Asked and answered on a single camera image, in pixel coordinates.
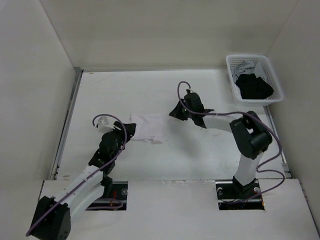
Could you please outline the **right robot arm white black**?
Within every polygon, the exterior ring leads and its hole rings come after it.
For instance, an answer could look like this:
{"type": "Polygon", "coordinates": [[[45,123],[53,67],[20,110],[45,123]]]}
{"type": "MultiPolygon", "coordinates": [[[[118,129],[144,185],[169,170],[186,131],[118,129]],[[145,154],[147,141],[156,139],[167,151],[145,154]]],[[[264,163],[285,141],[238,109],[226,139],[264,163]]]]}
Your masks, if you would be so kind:
{"type": "Polygon", "coordinates": [[[272,143],[267,128],[256,122],[260,120],[254,111],[248,111],[239,118],[229,115],[216,115],[212,109],[205,109],[199,95],[188,92],[169,113],[170,117],[186,121],[204,129],[218,129],[230,132],[240,152],[240,161],[232,177],[232,192],[237,199],[245,198],[253,190],[256,181],[256,168],[263,153],[272,143]]]}

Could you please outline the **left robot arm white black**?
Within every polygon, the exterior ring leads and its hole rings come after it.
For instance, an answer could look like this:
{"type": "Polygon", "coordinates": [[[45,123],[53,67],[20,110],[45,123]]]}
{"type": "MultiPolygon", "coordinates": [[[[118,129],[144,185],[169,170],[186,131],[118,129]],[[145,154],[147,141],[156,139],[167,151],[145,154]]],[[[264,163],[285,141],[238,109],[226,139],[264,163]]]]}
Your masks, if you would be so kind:
{"type": "Polygon", "coordinates": [[[97,151],[88,165],[64,190],[54,196],[43,196],[26,236],[39,240],[65,240],[73,220],[95,200],[112,195],[113,180],[109,174],[116,159],[136,132],[136,123],[115,121],[111,131],[104,133],[97,151]]]}

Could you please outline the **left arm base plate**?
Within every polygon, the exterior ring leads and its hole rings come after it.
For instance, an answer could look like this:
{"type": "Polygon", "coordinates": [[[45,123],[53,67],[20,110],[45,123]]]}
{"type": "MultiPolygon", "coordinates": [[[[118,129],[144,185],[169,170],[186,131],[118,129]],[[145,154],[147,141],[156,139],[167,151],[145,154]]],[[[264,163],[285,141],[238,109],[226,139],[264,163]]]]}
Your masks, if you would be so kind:
{"type": "Polygon", "coordinates": [[[103,195],[96,199],[87,211],[126,211],[128,198],[127,181],[116,181],[105,188],[103,195]]]}

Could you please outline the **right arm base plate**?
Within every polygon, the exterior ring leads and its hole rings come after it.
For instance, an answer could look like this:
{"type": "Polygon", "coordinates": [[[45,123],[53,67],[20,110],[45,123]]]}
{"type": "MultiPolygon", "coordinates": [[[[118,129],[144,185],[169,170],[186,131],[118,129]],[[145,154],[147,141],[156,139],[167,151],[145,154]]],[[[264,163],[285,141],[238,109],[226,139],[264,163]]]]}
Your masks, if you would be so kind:
{"type": "Polygon", "coordinates": [[[232,181],[216,181],[215,188],[221,211],[265,210],[262,196],[255,196],[261,191],[258,180],[244,193],[237,192],[232,181]]]}

